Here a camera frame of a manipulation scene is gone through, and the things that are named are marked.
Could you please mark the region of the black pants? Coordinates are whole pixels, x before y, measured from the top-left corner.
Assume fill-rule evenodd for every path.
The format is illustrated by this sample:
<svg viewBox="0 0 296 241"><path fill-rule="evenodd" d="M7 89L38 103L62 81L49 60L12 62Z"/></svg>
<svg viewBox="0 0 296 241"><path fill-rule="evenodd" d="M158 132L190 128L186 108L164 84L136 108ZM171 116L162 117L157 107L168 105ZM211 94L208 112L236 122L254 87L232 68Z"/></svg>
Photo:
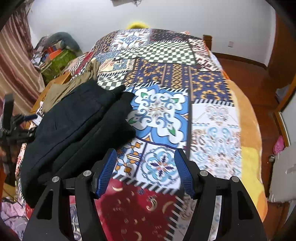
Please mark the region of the black pants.
<svg viewBox="0 0 296 241"><path fill-rule="evenodd" d="M47 112L27 144L21 164L21 187L34 208L54 177L73 178L135 137L127 122L134 94L121 85L105 90L96 81L79 85Z"/></svg>

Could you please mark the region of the khaki olive pants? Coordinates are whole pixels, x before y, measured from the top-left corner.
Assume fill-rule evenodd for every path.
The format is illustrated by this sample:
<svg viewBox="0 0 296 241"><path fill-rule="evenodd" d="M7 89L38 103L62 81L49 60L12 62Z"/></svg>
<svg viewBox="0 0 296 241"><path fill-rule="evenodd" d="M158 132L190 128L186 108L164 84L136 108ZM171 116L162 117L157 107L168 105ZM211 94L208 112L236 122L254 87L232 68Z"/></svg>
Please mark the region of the khaki olive pants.
<svg viewBox="0 0 296 241"><path fill-rule="evenodd" d="M81 75L77 75L72 80L65 84L53 84L47 92L43 101L42 111L47 113L54 105L62 100L79 85L87 82L90 79L95 80L99 71L100 62L95 58L91 60L86 66Z"/></svg>

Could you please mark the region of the striped maroon curtain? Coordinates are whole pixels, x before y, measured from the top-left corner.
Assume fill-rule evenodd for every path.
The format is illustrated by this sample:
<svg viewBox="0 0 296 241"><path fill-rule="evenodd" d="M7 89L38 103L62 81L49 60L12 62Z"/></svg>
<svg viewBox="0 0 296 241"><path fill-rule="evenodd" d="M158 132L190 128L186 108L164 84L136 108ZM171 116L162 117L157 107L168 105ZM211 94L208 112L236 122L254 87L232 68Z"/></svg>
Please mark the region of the striped maroon curtain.
<svg viewBox="0 0 296 241"><path fill-rule="evenodd" d="M14 113L29 113L45 88L32 56L27 4L22 3L1 30L1 100L11 93Z"/></svg>

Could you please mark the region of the orange yellow blanket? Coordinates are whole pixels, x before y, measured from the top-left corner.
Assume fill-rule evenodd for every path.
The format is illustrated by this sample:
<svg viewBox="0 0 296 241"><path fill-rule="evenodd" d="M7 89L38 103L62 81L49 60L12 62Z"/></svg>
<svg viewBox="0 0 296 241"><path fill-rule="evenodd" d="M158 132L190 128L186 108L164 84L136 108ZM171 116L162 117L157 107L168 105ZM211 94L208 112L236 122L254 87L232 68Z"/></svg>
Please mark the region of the orange yellow blanket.
<svg viewBox="0 0 296 241"><path fill-rule="evenodd" d="M242 149L241 180L254 202L258 214L264 221L268 206L261 178L262 138L259 124L251 102L243 91L222 71L230 88L234 106L238 115L240 144Z"/></svg>

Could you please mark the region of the orange wooden board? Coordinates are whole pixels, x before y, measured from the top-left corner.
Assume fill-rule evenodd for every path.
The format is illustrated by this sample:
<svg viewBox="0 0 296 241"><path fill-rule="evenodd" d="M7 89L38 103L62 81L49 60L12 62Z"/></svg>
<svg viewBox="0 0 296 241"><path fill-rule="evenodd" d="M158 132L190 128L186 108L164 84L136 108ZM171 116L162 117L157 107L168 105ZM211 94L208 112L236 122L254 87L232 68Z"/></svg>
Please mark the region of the orange wooden board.
<svg viewBox="0 0 296 241"><path fill-rule="evenodd" d="M65 74L51 80L45 87L45 89L43 90L43 92L39 95L37 101L35 102L35 104L33 105L33 107L31 108L30 110L30 114L34 114L37 109L40 107L40 102L43 101L49 91L49 89L51 88L51 86L53 84L59 84L59 85L62 85L62 84L65 84L67 83L70 79L71 79L72 75L70 72L66 72Z"/></svg>

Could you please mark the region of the green fabric bag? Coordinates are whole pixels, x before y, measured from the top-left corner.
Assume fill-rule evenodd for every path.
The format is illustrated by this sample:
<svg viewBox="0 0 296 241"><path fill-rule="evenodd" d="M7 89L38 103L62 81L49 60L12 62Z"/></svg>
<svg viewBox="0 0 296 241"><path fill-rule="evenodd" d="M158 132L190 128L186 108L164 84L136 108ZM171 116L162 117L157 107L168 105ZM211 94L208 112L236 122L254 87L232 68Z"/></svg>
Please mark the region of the green fabric bag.
<svg viewBox="0 0 296 241"><path fill-rule="evenodd" d="M56 57L54 57L48 64L41 69L41 75L43 77L45 85L51 80L59 76L62 70L68 65L69 62L74 60L76 55L74 52L64 49Z"/></svg>

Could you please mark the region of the patchwork patterned bedspread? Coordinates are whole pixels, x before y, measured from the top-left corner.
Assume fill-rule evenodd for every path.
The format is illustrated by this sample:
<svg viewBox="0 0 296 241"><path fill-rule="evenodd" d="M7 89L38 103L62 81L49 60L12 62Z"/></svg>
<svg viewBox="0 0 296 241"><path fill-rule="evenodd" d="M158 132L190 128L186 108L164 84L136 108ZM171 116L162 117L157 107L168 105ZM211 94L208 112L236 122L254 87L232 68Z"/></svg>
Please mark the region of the patchwork patterned bedspread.
<svg viewBox="0 0 296 241"><path fill-rule="evenodd" d="M94 199L92 168L54 176L24 240L218 240L219 181L241 176L240 126L230 88L205 43L161 29L108 34L78 69L100 62L96 83L134 94L127 122L135 137L117 152L106 192ZM186 194L176 149L196 163L201 193Z"/></svg>

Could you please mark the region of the pink slipper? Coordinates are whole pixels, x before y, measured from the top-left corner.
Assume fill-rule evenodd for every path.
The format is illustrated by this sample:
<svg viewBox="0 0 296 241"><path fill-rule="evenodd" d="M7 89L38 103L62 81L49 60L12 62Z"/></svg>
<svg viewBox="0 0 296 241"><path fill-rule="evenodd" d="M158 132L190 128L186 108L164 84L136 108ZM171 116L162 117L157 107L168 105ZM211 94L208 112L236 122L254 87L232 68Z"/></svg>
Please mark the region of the pink slipper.
<svg viewBox="0 0 296 241"><path fill-rule="evenodd" d="M276 140L276 143L273 146L273 154L277 155L281 151L283 151L285 148L285 142L283 139L283 136L279 136L278 139Z"/></svg>

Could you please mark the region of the grey pillow on pile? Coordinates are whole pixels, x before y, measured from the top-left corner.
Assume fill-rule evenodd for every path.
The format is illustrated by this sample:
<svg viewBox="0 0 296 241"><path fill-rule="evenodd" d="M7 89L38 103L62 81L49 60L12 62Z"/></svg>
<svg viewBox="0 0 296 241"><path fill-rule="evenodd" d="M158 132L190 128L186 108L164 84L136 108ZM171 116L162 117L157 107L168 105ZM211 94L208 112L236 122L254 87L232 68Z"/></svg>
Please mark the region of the grey pillow on pile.
<svg viewBox="0 0 296 241"><path fill-rule="evenodd" d="M67 32L57 32L48 37L47 46L51 46L59 41L64 43L63 47L73 51L77 56L82 55L82 50L78 43Z"/></svg>

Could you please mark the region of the brown wooden door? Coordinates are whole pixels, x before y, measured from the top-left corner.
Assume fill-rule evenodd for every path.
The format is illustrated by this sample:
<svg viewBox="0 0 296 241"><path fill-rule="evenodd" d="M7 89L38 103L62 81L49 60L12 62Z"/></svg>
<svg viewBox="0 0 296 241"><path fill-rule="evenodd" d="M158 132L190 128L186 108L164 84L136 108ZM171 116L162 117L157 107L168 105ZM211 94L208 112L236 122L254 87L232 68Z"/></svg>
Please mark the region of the brown wooden door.
<svg viewBox="0 0 296 241"><path fill-rule="evenodd" d="M276 14L273 51L267 72L276 88L291 84L295 76L295 38L278 14Z"/></svg>

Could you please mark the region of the yellow round object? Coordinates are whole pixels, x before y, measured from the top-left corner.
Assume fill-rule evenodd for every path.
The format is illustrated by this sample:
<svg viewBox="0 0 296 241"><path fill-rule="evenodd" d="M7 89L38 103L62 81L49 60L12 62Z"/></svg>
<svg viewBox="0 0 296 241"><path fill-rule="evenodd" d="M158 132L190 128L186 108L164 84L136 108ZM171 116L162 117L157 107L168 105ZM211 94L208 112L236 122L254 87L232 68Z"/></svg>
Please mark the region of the yellow round object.
<svg viewBox="0 0 296 241"><path fill-rule="evenodd" d="M134 21L126 27L126 29L148 29L148 28L149 28L149 25L140 21Z"/></svg>

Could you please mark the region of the wooden bed post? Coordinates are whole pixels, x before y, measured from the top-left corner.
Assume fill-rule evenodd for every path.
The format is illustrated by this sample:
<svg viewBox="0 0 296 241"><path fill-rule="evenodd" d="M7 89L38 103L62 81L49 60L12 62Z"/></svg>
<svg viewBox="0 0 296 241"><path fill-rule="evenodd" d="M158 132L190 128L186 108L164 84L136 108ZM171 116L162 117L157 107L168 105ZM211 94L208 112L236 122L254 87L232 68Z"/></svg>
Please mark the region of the wooden bed post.
<svg viewBox="0 0 296 241"><path fill-rule="evenodd" d="M212 36L203 35L203 41L209 50L212 49Z"/></svg>

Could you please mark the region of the wall mounted black television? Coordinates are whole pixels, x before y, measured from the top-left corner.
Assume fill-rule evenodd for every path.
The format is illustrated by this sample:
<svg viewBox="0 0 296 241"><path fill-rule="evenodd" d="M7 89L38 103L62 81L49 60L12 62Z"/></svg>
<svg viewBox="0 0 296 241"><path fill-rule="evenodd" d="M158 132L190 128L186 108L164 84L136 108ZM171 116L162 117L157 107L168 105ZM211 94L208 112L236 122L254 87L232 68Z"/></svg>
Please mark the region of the wall mounted black television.
<svg viewBox="0 0 296 241"><path fill-rule="evenodd" d="M138 6L142 0L111 0L113 6L120 6L123 4L133 3L135 6Z"/></svg>

